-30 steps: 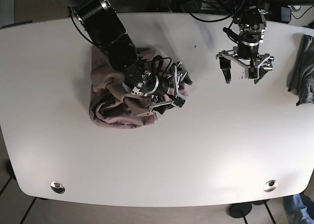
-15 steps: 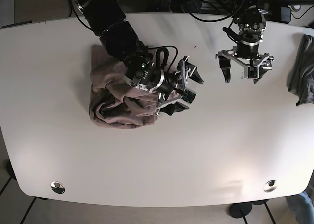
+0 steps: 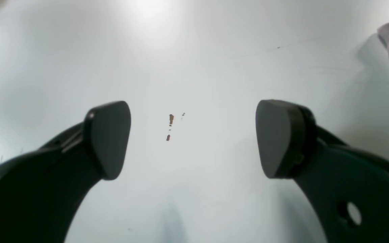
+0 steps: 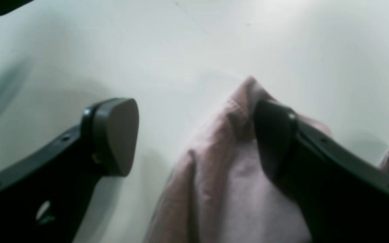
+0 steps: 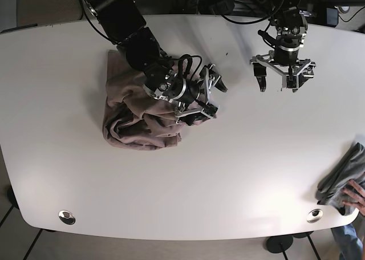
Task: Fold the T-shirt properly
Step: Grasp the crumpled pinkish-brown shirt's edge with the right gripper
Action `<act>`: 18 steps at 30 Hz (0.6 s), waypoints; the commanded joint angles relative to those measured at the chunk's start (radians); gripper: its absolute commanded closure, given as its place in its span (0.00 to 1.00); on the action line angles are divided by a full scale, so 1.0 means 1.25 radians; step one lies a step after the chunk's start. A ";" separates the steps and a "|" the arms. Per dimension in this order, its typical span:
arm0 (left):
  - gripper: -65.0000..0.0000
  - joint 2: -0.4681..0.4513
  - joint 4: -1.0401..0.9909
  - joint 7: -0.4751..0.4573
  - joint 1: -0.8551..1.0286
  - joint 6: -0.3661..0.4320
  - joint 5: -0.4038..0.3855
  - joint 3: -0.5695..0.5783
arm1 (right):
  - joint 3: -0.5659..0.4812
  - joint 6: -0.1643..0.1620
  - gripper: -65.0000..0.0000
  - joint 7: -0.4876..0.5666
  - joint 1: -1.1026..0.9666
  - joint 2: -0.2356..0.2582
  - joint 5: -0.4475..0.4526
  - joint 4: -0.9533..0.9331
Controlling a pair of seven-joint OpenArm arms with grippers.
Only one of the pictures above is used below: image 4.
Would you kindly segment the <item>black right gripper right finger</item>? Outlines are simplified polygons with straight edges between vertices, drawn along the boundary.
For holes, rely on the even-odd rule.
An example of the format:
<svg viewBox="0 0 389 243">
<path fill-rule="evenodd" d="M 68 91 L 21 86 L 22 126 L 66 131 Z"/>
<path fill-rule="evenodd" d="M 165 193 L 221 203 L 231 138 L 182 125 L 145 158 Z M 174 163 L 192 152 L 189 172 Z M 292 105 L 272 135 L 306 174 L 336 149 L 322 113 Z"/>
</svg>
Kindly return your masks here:
<svg viewBox="0 0 389 243">
<path fill-rule="evenodd" d="M 295 200 L 315 243 L 389 243 L 389 174 L 291 108 L 261 100 L 254 130 L 265 176 Z"/>
</svg>

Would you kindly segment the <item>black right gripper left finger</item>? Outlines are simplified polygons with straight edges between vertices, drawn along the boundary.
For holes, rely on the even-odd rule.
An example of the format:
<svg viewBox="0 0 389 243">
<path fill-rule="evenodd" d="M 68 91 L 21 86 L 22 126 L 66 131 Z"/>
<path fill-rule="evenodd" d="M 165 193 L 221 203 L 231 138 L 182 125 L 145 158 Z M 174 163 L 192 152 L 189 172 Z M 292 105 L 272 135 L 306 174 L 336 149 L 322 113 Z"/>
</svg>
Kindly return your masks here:
<svg viewBox="0 0 389 243">
<path fill-rule="evenodd" d="M 71 243 L 102 177 L 134 163 L 139 108 L 113 98 L 85 109 L 79 125 L 0 171 L 0 243 Z"/>
</svg>

